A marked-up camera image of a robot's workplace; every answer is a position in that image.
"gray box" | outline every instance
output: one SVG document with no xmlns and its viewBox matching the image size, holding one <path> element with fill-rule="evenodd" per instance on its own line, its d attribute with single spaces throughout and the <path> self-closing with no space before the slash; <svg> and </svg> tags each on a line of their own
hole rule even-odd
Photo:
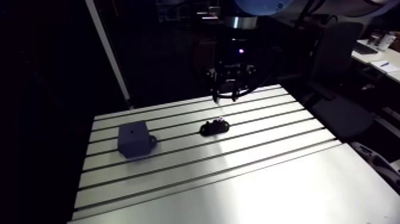
<svg viewBox="0 0 400 224">
<path fill-rule="evenodd" d="M 149 134 L 144 121 L 123 124 L 119 128 L 118 151 L 125 158 L 148 155 L 156 144 L 157 140 Z"/>
</svg>

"black wall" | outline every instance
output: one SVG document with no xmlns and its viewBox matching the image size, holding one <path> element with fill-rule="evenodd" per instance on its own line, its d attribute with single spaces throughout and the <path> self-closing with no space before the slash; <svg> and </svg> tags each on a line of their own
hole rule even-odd
<svg viewBox="0 0 400 224">
<path fill-rule="evenodd" d="M 84 0 L 0 6 L 18 89 L 20 218 L 65 223 L 93 117 L 126 105 Z"/>
</svg>

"vertical metal post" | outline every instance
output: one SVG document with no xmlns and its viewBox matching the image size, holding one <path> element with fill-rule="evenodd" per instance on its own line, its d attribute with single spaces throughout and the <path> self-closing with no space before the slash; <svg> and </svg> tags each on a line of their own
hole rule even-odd
<svg viewBox="0 0 400 224">
<path fill-rule="evenodd" d="M 103 24 L 101 23 L 101 19 L 97 11 L 96 5 L 94 3 L 94 0 L 85 0 L 85 1 L 89 9 L 90 15 L 92 17 L 93 23 L 95 24 L 97 33 L 99 34 L 101 43 L 103 44 L 105 53 L 107 54 L 108 60 L 110 61 L 112 70 L 114 71 L 115 78 L 117 79 L 118 85 L 120 86 L 122 94 L 124 95 L 125 101 L 128 103 L 130 98 L 129 92 L 128 89 L 126 88 L 125 81 L 122 77 L 117 60 L 115 59 L 113 49 L 111 48 L 110 42 L 108 41 Z"/>
</svg>

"black chair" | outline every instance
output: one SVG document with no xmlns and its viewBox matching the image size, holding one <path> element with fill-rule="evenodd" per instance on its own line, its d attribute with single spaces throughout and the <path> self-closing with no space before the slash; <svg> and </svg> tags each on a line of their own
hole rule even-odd
<svg viewBox="0 0 400 224">
<path fill-rule="evenodd" d="M 373 116 L 340 94 L 351 52 L 362 24 L 338 23 L 326 28 L 313 53 L 306 82 L 310 93 L 301 101 L 341 141 L 353 141 L 373 123 Z"/>
</svg>

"desk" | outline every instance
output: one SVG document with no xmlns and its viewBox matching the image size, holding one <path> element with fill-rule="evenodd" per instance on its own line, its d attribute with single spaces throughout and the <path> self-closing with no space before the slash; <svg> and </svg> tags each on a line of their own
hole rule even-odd
<svg viewBox="0 0 400 224">
<path fill-rule="evenodd" d="M 367 44 L 367 40 L 358 40 L 358 42 L 362 43 L 364 45 Z M 400 53 L 398 53 L 397 51 L 394 51 L 389 48 L 385 52 L 378 51 L 377 54 L 367 54 L 367 55 L 362 55 L 355 51 L 352 51 L 351 57 L 363 64 L 368 64 L 369 66 L 372 66 L 374 69 L 384 73 L 387 77 L 400 83 L 400 71 L 387 73 L 384 70 L 382 70 L 380 67 L 376 67 L 376 66 L 370 64 L 373 61 L 386 60 L 386 61 L 392 63 L 393 65 L 400 67 Z"/>
<path fill-rule="evenodd" d="M 197 133 L 218 116 L 227 133 Z M 118 125 L 138 120 L 159 143 L 127 161 Z M 399 195 L 280 85 L 106 114 L 92 129 L 71 223 L 400 222 Z"/>
</svg>

